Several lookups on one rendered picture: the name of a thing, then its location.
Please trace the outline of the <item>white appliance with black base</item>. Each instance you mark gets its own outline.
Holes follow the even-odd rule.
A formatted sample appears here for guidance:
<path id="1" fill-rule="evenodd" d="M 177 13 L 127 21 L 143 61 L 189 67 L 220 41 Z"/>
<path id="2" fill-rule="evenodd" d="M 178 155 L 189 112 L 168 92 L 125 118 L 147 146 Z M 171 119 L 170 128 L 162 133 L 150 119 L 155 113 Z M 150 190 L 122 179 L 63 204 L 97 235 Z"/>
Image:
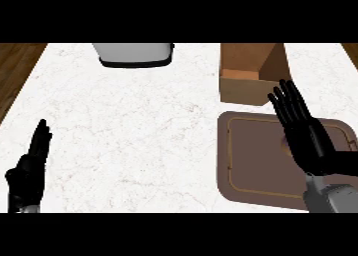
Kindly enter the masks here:
<path id="1" fill-rule="evenodd" d="M 150 68 L 170 64 L 173 43 L 93 43 L 99 62 L 109 68 Z"/>

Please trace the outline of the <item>brown tray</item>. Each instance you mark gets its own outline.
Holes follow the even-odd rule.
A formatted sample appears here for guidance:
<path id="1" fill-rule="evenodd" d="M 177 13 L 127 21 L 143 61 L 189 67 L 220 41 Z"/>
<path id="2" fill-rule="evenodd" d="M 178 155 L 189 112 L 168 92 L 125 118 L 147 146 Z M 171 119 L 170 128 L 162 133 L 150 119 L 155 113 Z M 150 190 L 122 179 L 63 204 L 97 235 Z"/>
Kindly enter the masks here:
<path id="1" fill-rule="evenodd" d="M 224 112 L 217 119 L 217 188 L 239 203 L 304 210 L 304 172 L 274 115 Z"/>

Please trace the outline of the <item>cardboard box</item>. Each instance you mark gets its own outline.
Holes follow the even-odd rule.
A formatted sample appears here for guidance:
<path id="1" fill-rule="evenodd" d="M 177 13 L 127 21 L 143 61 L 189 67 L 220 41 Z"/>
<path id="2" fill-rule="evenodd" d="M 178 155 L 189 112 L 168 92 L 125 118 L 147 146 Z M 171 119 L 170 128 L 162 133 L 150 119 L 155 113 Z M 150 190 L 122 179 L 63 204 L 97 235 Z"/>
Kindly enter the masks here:
<path id="1" fill-rule="evenodd" d="M 223 103 L 263 106 L 280 79 L 291 79 L 282 43 L 220 44 L 218 93 Z"/>

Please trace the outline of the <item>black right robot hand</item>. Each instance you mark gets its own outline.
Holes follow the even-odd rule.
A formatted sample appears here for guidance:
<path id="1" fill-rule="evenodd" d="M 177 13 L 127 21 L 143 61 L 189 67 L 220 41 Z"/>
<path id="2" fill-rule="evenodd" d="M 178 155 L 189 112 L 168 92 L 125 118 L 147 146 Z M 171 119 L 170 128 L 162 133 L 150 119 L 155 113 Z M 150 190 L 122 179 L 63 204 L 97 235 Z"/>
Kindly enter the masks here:
<path id="1" fill-rule="evenodd" d="M 267 94 L 283 128 L 292 159 L 304 173 L 358 177 L 358 151 L 336 151 L 320 121 L 311 116 L 291 80 Z"/>

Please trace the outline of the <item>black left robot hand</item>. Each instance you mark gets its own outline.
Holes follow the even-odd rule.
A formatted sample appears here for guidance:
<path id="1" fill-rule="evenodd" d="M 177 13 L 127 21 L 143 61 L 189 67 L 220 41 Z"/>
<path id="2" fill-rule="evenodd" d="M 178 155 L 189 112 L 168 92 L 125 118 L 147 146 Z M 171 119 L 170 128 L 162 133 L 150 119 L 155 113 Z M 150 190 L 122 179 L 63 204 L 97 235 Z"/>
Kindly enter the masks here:
<path id="1" fill-rule="evenodd" d="M 44 192 L 44 169 L 51 139 L 46 120 L 38 121 L 28 147 L 16 166 L 6 171 L 4 178 L 9 186 L 7 212 L 17 213 L 19 208 L 38 205 Z"/>

